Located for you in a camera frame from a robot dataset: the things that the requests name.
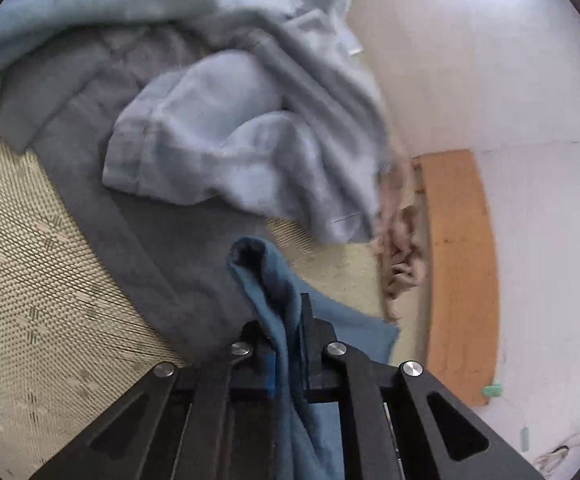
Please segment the light blue hoodie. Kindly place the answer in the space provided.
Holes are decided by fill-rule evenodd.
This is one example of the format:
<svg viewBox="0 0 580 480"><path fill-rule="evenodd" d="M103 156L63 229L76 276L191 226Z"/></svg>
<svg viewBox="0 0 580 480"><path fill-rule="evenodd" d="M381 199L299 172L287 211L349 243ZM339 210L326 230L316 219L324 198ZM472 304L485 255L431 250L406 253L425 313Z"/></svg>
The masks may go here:
<svg viewBox="0 0 580 480"><path fill-rule="evenodd" d="M387 132L349 55L351 0L5 0L0 70L72 26L176 22L209 54L170 68L122 110L102 181L192 205L221 197L323 242L370 240Z"/></svg>

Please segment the woven bed mat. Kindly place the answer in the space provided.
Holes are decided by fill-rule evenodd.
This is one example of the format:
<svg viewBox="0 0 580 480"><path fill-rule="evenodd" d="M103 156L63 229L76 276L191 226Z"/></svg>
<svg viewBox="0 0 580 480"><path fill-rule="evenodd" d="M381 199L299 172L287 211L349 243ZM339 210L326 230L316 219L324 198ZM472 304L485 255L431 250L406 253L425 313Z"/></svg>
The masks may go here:
<svg viewBox="0 0 580 480"><path fill-rule="evenodd" d="M168 263L182 292L240 295L227 269L233 241L275 240L301 278L360 318L379 316L375 255L322 245L294 224L223 203L179 209ZM96 257L33 152L0 138L0 476L26 479L148 368L176 353Z"/></svg>

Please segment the dark blue garment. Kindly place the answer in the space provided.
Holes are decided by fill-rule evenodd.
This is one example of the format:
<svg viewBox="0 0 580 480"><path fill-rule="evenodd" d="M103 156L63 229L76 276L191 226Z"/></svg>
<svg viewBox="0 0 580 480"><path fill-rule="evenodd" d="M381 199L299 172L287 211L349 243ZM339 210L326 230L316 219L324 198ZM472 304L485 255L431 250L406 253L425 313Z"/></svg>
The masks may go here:
<svg viewBox="0 0 580 480"><path fill-rule="evenodd" d="M299 278L276 245L256 236L232 244L228 268L256 312L275 352L270 394L280 404L277 426L278 479L342 479L339 408L305 399L299 364L301 296L311 298L316 318L331 323L337 338L375 362L390 362L398 328L325 296Z"/></svg>

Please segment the beige brown garment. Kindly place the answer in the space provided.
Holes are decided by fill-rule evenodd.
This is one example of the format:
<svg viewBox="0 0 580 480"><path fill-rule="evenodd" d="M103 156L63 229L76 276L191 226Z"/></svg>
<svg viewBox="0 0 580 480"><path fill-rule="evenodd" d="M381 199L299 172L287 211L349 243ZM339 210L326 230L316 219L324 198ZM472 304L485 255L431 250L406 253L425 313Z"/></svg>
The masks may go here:
<svg viewBox="0 0 580 480"><path fill-rule="evenodd" d="M380 209L375 225L375 253L385 317L399 318L397 300L427 277L427 259L420 242L416 179L410 160L395 152L378 178Z"/></svg>

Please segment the wooden bed board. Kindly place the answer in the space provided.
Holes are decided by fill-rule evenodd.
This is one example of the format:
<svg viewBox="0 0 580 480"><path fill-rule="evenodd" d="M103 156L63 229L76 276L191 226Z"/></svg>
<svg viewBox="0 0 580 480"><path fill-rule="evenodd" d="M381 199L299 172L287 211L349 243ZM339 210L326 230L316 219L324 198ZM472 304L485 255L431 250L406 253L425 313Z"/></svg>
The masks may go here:
<svg viewBox="0 0 580 480"><path fill-rule="evenodd" d="M464 404L489 402L499 340L496 243L476 159L469 150L425 154L421 171L430 235L427 368Z"/></svg>

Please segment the dark grey garment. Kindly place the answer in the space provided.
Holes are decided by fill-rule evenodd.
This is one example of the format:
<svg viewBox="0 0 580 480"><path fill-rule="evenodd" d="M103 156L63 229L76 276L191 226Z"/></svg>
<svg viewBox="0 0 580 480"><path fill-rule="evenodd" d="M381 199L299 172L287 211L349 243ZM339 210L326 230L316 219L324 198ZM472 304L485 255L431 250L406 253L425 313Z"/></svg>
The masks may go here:
<svg viewBox="0 0 580 480"><path fill-rule="evenodd" d="M253 318L227 258L237 238L267 237L266 222L218 198L185 207L111 191L102 170L122 110L200 55L171 26L80 28L0 73L0 137L36 154L116 285L188 362L209 359Z"/></svg>

